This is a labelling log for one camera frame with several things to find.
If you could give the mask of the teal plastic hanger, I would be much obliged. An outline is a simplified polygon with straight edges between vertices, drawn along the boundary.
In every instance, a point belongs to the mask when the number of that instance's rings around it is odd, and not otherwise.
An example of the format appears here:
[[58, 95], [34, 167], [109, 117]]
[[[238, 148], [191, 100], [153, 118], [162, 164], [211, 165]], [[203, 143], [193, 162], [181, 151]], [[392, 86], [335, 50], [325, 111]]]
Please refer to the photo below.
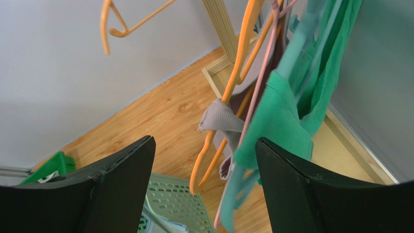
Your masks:
[[301, 61], [305, 49], [310, 45], [314, 33], [319, 28], [327, 3], [326, 0], [308, 1], [292, 40], [277, 68], [272, 71], [260, 102], [254, 107], [245, 135], [241, 138], [241, 144], [234, 154], [232, 178], [226, 183], [223, 192], [214, 221], [216, 227], [223, 226], [227, 231], [234, 232], [234, 211], [243, 204], [259, 180], [255, 152], [255, 143], [259, 137], [282, 139], [283, 142], [293, 145], [294, 149], [302, 148], [300, 142], [310, 141], [309, 134], [299, 124], [297, 104], [321, 57], [328, 37], [326, 34], [321, 39], [312, 62], [308, 65], [306, 75], [299, 78], [298, 91], [290, 88], [289, 80], [292, 79], [291, 73]]

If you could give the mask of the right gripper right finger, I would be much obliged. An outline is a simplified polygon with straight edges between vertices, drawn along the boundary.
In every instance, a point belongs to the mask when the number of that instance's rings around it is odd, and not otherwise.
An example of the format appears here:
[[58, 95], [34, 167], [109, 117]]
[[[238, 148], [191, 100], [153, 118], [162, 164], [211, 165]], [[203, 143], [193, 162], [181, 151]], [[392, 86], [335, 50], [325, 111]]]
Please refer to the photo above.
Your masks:
[[256, 142], [275, 233], [411, 233], [414, 183], [353, 179], [302, 159], [267, 138]]

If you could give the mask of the green tank top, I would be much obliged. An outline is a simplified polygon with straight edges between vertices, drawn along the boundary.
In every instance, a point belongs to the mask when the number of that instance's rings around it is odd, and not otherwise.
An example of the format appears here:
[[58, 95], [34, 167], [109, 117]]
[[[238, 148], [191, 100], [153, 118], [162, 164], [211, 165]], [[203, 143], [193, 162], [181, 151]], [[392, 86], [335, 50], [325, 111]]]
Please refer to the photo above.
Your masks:
[[312, 157], [312, 136], [320, 128], [337, 86], [342, 57], [360, 0], [310, 0], [236, 150], [230, 181], [259, 179], [255, 144], [265, 137], [303, 159]]

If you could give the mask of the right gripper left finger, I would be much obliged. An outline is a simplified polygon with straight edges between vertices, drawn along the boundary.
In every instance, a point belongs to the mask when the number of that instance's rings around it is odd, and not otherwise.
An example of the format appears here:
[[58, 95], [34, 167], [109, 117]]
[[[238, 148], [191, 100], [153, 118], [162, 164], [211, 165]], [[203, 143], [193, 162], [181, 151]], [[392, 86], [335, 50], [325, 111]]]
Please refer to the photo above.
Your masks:
[[136, 233], [155, 149], [147, 135], [47, 183], [1, 187], [1, 232]]

